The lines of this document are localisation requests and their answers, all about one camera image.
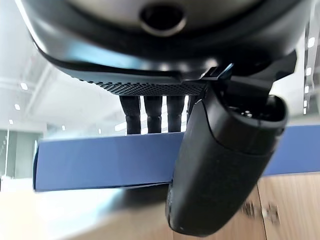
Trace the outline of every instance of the cabinet door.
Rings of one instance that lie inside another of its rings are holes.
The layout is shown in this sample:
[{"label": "cabinet door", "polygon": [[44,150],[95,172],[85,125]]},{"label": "cabinet door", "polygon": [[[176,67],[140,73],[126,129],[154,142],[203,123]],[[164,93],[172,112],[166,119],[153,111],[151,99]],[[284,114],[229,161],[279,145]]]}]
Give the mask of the cabinet door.
[{"label": "cabinet door", "polygon": [[277,206],[279,224],[264,219],[267,240],[320,239],[320,174],[291,174],[262,178],[261,206]]},{"label": "cabinet door", "polygon": [[[257,187],[254,187],[247,198],[258,209],[260,208]],[[174,240],[266,240],[264,223],[261,217],[251,218],[238,211],[233,218],[218,232],[205,238],[173,233]]]}]

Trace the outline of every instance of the black plastic casing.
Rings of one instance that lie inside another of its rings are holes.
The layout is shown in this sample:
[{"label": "black plastic casing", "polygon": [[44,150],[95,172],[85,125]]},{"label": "black plastic casing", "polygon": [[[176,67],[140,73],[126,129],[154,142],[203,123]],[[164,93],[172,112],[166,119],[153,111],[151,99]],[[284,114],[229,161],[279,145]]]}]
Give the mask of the black plastic casing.
[{"label": "black plastic casing", "polygon": [[162,85],[199,80],[211,67],[234,63],[254,70],[287,56],[310,18],[312,2],[263,0],[221,25],[163,38],[102,23],[68,1],[16,1],[36,46],[61,71],[95,83]]},{"label": "black plastic casing", "polygon": [[230,111],[212,89],[194,105],[166,202],[166,217],[174,231],[211,235],[250,194],[288,118],[284,101],[269,97],[274,103],[270,121]]}]

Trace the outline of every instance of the blue cardboard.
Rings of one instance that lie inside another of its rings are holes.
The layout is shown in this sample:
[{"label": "blue cardboard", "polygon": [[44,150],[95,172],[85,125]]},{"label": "blue cardboard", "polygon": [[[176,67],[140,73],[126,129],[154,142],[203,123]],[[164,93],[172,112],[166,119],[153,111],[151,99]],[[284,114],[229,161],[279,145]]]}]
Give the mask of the blue cardboard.
[{"label": "blue cardboard", "polygon": [[[35,191],[141,187],[172,179],[183,133],[39,143]],[[288,127],[264,176],[320,171],[320,126]]]}]

